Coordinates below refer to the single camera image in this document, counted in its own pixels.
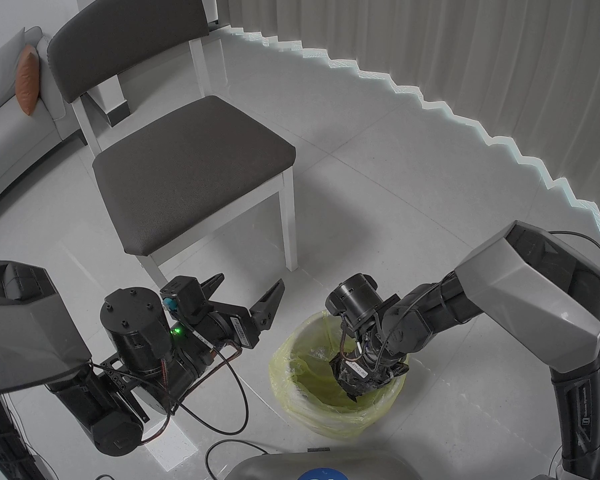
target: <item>blue circle logo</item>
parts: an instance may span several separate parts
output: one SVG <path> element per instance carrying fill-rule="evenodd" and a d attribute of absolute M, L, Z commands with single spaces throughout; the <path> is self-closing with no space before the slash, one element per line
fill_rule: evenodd
<path fill-rule="evenodd" d="M 343 473 L 330 468 L 318 468 L 307 471 L 298 480 L 349 480 Z"/>

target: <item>gray sofa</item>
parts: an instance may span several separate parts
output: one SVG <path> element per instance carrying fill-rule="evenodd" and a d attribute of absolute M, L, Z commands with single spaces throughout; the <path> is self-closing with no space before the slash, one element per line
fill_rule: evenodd
<path fill-rule="evenodd" d="M 80 130 L 49 70 L 48 41 L 40 27 L 25 32 L 25 43 L 34 46 L 40 56 L 40 99 L 31 116 L 20 108 L 15 91 L 0 107 L 0 194 L 43 155 Z"/>

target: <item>trash bag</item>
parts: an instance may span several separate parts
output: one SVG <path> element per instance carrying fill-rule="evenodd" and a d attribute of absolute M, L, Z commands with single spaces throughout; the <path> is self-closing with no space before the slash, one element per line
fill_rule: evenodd
<path fill-rule="evenodd" d="M 404 375 L 353 402 L 339 386 L 329 361 L 340 353 L 342 320 L 327 311 L 311 316 L 273 354 L 271 388 L 289 416 L 312 431 L 342 439 L 360 435 L 389 412 Z M 347 337 L 345 350 L 354 348 Z"/>

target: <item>pleated curtain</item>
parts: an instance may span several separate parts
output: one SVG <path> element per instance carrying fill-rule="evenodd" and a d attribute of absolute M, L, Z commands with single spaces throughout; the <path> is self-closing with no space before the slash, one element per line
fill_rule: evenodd
<path fill-rule="evenodd" d="M 600 208 L 600 0 L 217 0 L 221 24 L 389 73 Z"/>

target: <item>gray upholstered chair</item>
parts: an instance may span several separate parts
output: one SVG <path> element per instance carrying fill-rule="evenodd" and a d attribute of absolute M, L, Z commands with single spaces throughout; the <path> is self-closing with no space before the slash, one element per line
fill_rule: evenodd
<path fill-rule="evenodd" d="M 160 265 L 275 193 L 287 268 L 295 270 L 296 149 L 211 95 L 200 37 L 202 0 L 96 0 L 62 27 L 48 60 L 95 157 L 93 170 L 124 250 L 161 288 Z M 92 87 L 189 42 L 202 98 L 100 149 L 81 97 Z"/>

